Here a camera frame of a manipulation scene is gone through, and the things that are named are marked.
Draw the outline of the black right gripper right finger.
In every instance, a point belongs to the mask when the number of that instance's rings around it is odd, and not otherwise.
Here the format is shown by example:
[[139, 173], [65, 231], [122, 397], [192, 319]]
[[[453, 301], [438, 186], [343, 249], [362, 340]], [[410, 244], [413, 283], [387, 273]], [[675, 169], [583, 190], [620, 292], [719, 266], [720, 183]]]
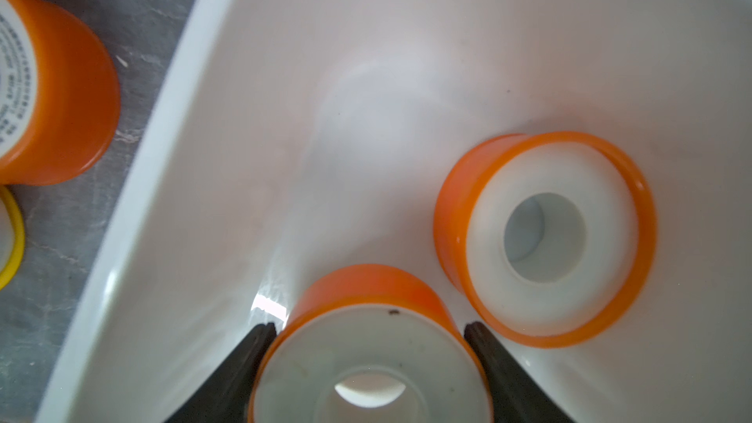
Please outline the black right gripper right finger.
[[573, 422], [485, 324], [479, 321], [467, 324], [463, 336], [481, 362], [488, 379], [493, 421]]

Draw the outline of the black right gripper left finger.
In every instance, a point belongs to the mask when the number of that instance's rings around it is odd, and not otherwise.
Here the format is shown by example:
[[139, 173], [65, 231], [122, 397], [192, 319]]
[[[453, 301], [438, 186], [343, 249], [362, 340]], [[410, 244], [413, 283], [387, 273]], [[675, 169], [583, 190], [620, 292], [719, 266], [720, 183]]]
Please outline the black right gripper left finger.
[[246, 422], [260, 363], [276, 336], [273, 323], [256, 325], [166, 422]]

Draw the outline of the orange sealing tape roll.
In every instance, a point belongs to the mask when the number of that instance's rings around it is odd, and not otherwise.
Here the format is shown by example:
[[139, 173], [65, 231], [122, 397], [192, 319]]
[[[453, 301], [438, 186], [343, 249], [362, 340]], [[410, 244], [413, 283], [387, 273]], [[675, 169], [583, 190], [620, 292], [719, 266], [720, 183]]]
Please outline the orange sealing tape roll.
[[45, 0], [1, 0], [1, 182], [62, 183], [94, 166], [119, 123], [115, 65], [96, 34]]
[[439, 192], [433, 237], [446, 277], [504, 338], [541, 349], [595, 338], [651, 270], [656, 207], [620, 148], [576, 131], [491, 138]]
[[[336, 387], [365, 374], [405, 385], [378, 407]], [[315, 281], [260, 362], [250, 422], [491, 422], [488, 379], [437, 293], [384, 264], [339, 268]]]

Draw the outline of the yellow sealing tape roll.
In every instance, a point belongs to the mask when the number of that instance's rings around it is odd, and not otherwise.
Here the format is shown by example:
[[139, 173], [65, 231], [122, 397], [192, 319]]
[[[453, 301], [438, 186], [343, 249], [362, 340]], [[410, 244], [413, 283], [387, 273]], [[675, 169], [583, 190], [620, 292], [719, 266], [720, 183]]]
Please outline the yellow sealing tape roll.
[[1, 187], [1, 278], [4, 289], [16, 276], [25, 254], [25, 222], [16, 198]]

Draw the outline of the white storage box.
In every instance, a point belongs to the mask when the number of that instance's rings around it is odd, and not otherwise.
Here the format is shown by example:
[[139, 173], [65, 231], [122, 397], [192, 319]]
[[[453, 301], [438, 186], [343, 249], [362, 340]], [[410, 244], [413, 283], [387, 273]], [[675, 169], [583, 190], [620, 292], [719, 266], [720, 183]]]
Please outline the white storage box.
[[636, 303], [507, 348], [582, 422], [751, 418], [751, 0], [196, 0], [41, 422], [162, 422], [348, 264], [477, 313], [434, 250], [456, 161], [511, 132], [626, 152], [657, 211]]

